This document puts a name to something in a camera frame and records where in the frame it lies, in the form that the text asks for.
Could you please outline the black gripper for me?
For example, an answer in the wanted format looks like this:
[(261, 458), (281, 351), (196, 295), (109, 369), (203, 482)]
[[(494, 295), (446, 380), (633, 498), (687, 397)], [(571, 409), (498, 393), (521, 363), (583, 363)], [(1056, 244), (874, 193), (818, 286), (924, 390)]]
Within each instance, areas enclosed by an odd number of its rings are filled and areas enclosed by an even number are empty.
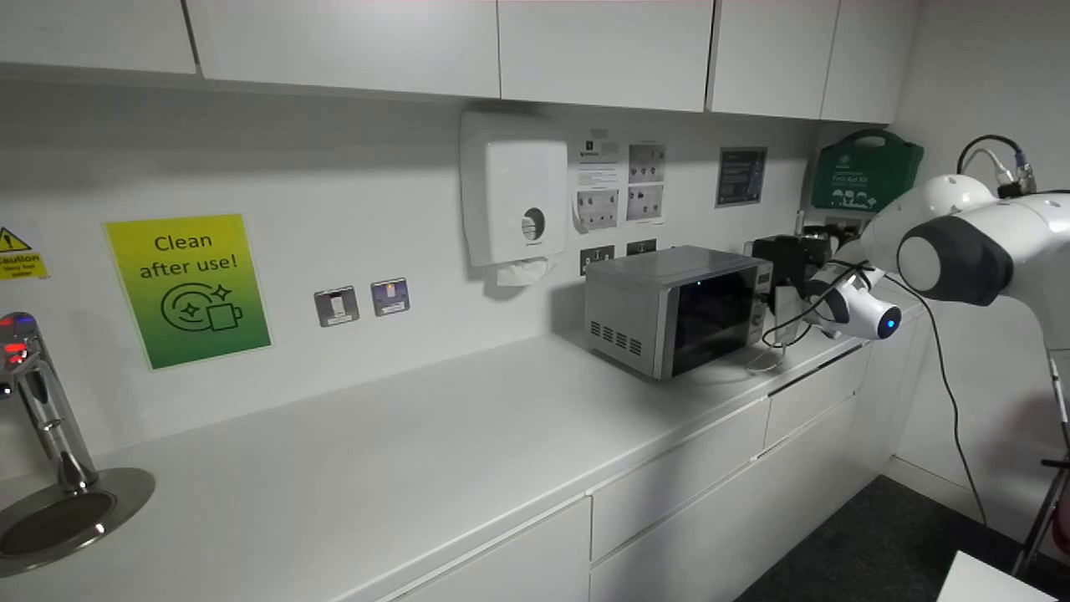
[(796, 292), (810, 284), (810, 276), (833, 256), (825, 236), (794, 236), (786, 244), (786, 276)]

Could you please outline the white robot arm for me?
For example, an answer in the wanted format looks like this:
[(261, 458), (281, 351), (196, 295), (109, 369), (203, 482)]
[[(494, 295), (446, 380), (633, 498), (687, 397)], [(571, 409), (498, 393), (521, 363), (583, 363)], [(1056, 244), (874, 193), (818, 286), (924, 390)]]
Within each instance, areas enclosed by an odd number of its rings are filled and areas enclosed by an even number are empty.
[(1033, 311), (1043, 349), (1070, 349), (1070, 193), (999, 196), (969, 172), (939, 172), (885, 203), (807, 284), (829, 331), (893, 337), (904, 324), (874, 284), (895, 274), (930, 301)]

